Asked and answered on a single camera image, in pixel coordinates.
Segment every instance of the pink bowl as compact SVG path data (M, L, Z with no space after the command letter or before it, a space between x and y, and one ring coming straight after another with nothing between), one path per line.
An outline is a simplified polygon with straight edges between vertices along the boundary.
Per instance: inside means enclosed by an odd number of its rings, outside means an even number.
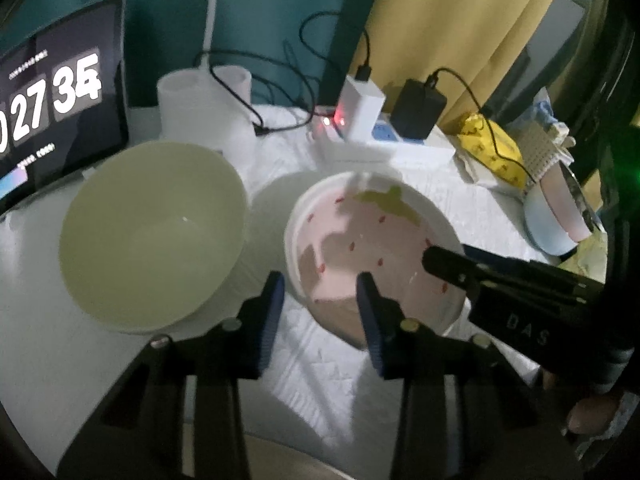
M285 230L287 270L300 300L318 323L358 348L366 344L355 301L360 272L371 272L383 296L439 335L458 318L464 291L422 268L422 253L432 244L463 253L430 200L370 173L341 173L315 184Z

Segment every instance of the power strip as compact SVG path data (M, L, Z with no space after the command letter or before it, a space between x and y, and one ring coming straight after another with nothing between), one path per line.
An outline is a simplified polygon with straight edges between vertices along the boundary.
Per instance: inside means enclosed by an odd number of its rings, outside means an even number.
M327 163L391 163L434 170L447 164L456 153L437 126L426 139L403 139L391 126L388 114L380 114L366 140L345 140L335 127L332 111L331 107L316 108L323 116L314 117L309 133Z

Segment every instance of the white table surface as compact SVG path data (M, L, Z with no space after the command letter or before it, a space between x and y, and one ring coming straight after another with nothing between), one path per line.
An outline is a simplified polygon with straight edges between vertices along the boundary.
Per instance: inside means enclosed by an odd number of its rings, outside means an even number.
M271 124L292 120L282 108L264 112ZM157 109L133 109L129 126L133 143L157 137ZM321 173L335 173L318 169L305 130L260 140L246 179L252 216L241 258L212 300L166 332L176 339L205 333L258 293L269 270L285 270L282 233L293 204ZM453 161L430 172L395 170L441 208L462 243L548 261L527 239L520 203L466 183ZM52 471L88 415L149 339L109 332L76 307L65 289L58 238L81 184L81 179L75 180L43 194L0 222L0 400L27 444ZM466 321L467 314L465 309L454 336L467 338L478 332ZM308 452L357 478L386 478L399 385L379 381L364 352L344 344L308 316L287 293L270 369L260 381L241 384L245 429ZM304 327L303 333L296 332L297 326ZM303 368L309 355L315 359L313 373ZM521 374L534 368L514 351L508 357ZM318 359L322 366L316 366ZM299 367L296 381L286 381ZM320 382L326 376L332 378L325 381L330 384ZM356 417L357 410L364 416ZM280 420L287 423L279 427ZM290 430L292 424L299 434Z

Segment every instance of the power adapter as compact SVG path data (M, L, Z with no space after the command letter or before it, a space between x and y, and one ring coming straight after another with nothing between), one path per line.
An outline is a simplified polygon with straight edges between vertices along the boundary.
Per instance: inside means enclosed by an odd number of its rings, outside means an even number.
M426 139L447 105L447 98L426 83L407 79L391 112L394 130L405 139Z
M348 75L344 80L334 123L341 136L348 141L365 141L378 120L386 96L371 80L359 80Z

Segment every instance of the teal curtain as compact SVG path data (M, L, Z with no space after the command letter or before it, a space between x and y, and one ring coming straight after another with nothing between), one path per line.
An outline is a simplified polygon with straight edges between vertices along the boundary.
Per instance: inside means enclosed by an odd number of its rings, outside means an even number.
M37 29L97 0L25 0L0 30L0 52L20 43ZM342 10L351 22L364 26L373 0L218 0L213 45L249 50L289 60L314 82L321 101L337 98L342 76L324 61L304 50L298 41L300 22L316 10ZM171 70L190 66L202 47L207 0L126 0L125 59L127 93L132 106L153 106L158 78ZM335 18L311 25L308 41L345 70L359 38L359 31ZM286 69L237 57L212 58L232 62L273 80L295 98L303 96L300 82ZM254 83L256 101L267 94ZM276 94L278 104L288 104Z

